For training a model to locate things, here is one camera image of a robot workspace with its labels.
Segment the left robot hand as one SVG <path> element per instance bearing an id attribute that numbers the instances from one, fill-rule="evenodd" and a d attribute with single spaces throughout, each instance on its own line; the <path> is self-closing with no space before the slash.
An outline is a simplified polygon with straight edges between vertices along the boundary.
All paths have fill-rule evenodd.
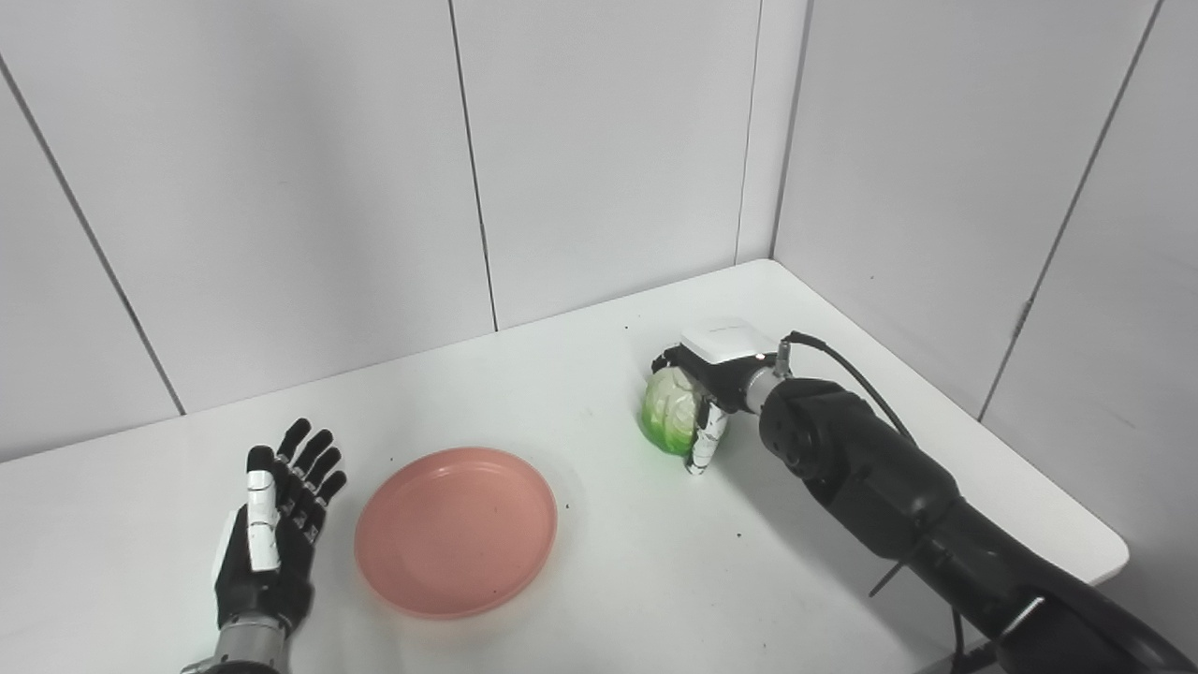
<path id="1" fill-rule="evenodd" d="M 266 617 L 292 634 L 315 599 L 315 545 L 329 504 L 346 486 L 341 450 L 329 430 L 296 419 L 278 447 L 252 447 L 246 502 L 232 520 L 214 576 L 218 626 Z"/>

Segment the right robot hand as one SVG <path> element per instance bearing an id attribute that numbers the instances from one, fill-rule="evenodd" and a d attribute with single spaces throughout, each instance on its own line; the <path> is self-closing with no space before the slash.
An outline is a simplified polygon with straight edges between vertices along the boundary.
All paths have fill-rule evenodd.
<path id="1" fill-rule="evenodd" d="M 758 415 L 767 395 L 791 375 L 789 345 L 740 318 L 692 326 L 651 363 L 640 427 L 689 474 L 710 466 L 732 415 Z"/>

